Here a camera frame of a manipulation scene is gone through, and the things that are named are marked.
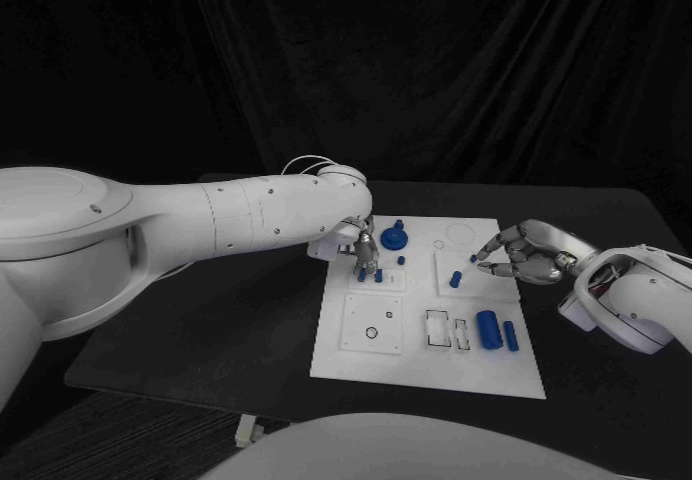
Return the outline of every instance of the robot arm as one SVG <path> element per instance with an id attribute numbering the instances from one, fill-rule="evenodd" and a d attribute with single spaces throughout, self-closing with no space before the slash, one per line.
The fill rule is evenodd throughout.
<path id="1" fill-rule="evenodd" d="M 166 272 L 308 242 L 310 256 L 330 260 L 362 243 L 370 208 L 366 179 L 342 165 L 317 176 L 153 186 L 59 168 L 0 170 L 0 409 L 40 341 L 94 328 Z"/>
<path id="2" fill-rule="evenodd" d="M 675 338 L 692 352 L 692 270 L 689 259 L 639 246 L 600 252 L 574 234 L 538 220 L 506 229 L 479 259 L 504 246 L 510 264 L 483 262 L 479 270 L 551 284 L 577 277 L 561 314 L 585 330 L 597 326 L 628 348 L 654 353 Z"/>

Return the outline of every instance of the cable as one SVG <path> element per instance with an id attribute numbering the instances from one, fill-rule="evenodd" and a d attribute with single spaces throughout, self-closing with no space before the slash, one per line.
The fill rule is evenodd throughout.
<path id="1" fill-rule="evenodd" d="M 156 281 L 163 280 L 164 278 L 169 278 L 169 277 L 171 277 L 173 275 L 179 274 L 193 263 L 195 263 L 195 262 L 190 262 L 187 265 L 183 265 L 177 270 L 173 270 L 171 272 L 164 273 L 164 274 L 156 279 Z"/>
<path id="2" fill-rule="evenodd" d="M 320 155 L 301 155 L 300 157 L 295 157 L 287 164 L 285 164 L 285 167 L 284 169 L 281 170 L 281 175 L 285 173 L 285 170 L 288 169 L 288 167 L 291 166 L 293 162 L 295 162 L 297 160 L 303 159 L 303 158 L 319 158 L 320 160 L 326 160 L 329 163 L 331 163 L 333 165 L 339 165 L 333 160 L 330 160 L 327 157 L 321 157 Z"/>
<path id="3" fill-rule="evenodd" d="M 319 167 L 320 165 L 336 165 L 334 162 L 320 162 L 320 163 L 316 163 L 311 167 L 307 167 L 301 172 L 300 172 L 300 175 L 303 175 L 308 170 L 311 170 L 314 167 Z"/>

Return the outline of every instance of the white platform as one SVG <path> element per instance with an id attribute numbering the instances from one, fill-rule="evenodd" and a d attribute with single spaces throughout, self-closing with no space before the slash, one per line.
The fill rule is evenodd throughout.
<path id="1" fill-rule="evenodd" d="M 404 221 L 409 242 L 402 250 L 392 252 L 382 248 L 379 234 L 398 218 Z M 483 274 L 468 260 L 470 253 L 477 252 L 499 233 L 496 220 L 375 216 L 375 232 L 383 282 L 375 283 L 372 277 L 365 284 L 353 280 L 355 257 L 339 257 L 329 265 L 310 376 L 545 399 L 516 281 Z M 396 264 L 399 255 L 406 258 L 402 266 Z M 507 262 L 504 251 L 494 252 L 489 260 Z M 440 279 L 438 266 L 444 269 Z M 451 278 L 454 270 L 463 273 L 458 289 L 448 287 L 445 278 L 447 275 Z M 365 305 L 359 299 L 366 295 L 382 297 L 372 299 L 369 307 L 370 319 L 379 322 L 375 339 L 365 335 L 362 322 L 370 321 L 366 315 L 344 316 L 347 296 Z M 392 316 L 396 321 L 386 322 L 381 316 L 389 311 L 385 303 L 392 299 L 401 299 L 401 318 Z M 427 310 L 447 311 L 451 322 L 466 320 L 470 350 L 450 348 L 440 352 L 425 348 Z M 503 348 L 483 349 L 476 324 L 476 313 L 481 310 L 496 312 L 503 339 L 502 322 L 513 322 L 517 352 L 509 351 L 506 339 Z M 398 328 L 401 348 L 393 349 Z M 346 335 L 353 341 L 360 330 L 357 351 L 346 350 Z"/>

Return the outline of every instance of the blue object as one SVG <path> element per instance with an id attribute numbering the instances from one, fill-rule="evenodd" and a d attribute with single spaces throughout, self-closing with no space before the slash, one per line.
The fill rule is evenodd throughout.
<path id="1" fill-rule="evenodd" d="M 396 220 L 393 227 L 389 227 L 382 232 L 379 241 L 388 250 L 401 250 L 406 246 L 408 235 L 404 231 L 404 222 L 401 220 Z"/>
<path id="2" fill-rule="evenodd" d="M 483 310 L 476 314 L 476 322 L 479 324 L 480 343 L 483 348 L 494 350 L 502 348 L 500 325 L 497 324 L 497 317 L 492 310 Z"/>
<path id="3" fill-rule="evenodd" d="M 454 272 L 450 280 L 450 287 L 458 288 L 458 282 L 461 281 L 461 272 Z"/>
<path id="4" fill-rule="evenodd" d="M 512 352 L 519 351 L 519 344 L 516 343 L 515 324 L 507 320 L 503 324 L 504 338 L 507 339 L 507 348 Z"/>

